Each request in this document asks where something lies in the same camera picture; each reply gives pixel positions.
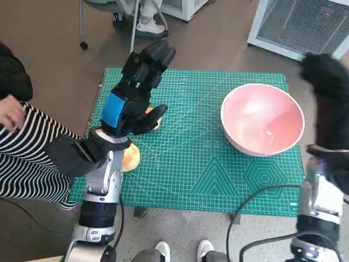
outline pink bowl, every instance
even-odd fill
[[[223,100],[220,116],[229,142],[250,156],[284,152],[304,131],[300,106],[288,93],[270,85],[235,88]]]

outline black robotic finger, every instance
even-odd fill
[[[144,114],[142,118],[134,123],[133,133],[140,135],[153,130],[158,125],[158,119],[163,116],[167,108],[167,105],[159,105],[148,114]]]

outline gray floor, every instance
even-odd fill
[[[280,72],[287,76],[289,90],[306,116],[304,145],[314,140],[314,102],[310,87],[298,78],[298,63],[256,47],[246,39],[257,0],[218,0],[202,9],[186,24],[168,17],[170,42],[177,48],[171,68],[226,69]],[[84,26],[89,50],[82,52],[78,38],[78,2],[72,0],[2,0],[0,40],[21,58],[34,83],[32,103],[69,128],[83,133],[103,69],[122,66],[128,56],[130,30],[111,26],[111,16],[85,8]],[[136,50],[149,44],[137,40]],[[54,205],[18,201],[53,230],[71,232],[74,214]],[[62,254],[67,241],[43,232],[20,210],[0,203],[0,261],[24,261]],[[347,219],[346,208],[343,220]],[[264,237],[294,231],[293,218],[243,216],[242,225],[232,230],[231,252],[237,261],[242,245]],[[195,261],[196,247],[209,238],[218,250],[225,249],[228,219],[220,213],[150,210],[142,220],[127,209],[126,227],[118,247],[119,261],[130,261],[137,251],[166,240],[172,261]],[[342,251],[349,257],[349,228],[342,229]],[[290,258],[289,241],[265,245],[248,252],[246,261],[283,261]]]

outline grid lines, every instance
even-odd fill
[[[120,78],[121,68],[106,69],[89,127],[99,125],[104,102]],[[287,91],[282,74],[167,70],[151,98],[152,107],[169,106],[160,128],[129,136],[141,151],[141,163],[124,174],[125,204],[233,212],[259,188],[300,184],[303,167],[298,146],[274,157],[256,158],[240,153],[223,134],[223,99],[235,87],[250,83]],[[84,187],[85,178],[76,178],[70,200],[82,201]],[[275,189],[257,197],[242,213],[296,216],[297,205],[297,189]]]

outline white appliance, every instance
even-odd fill
[[[349,0],[260,0],[248,44],[295,60],[339,59],[349,49]]]
[[[188,22],[208,0],[163,0],[163,13]]]

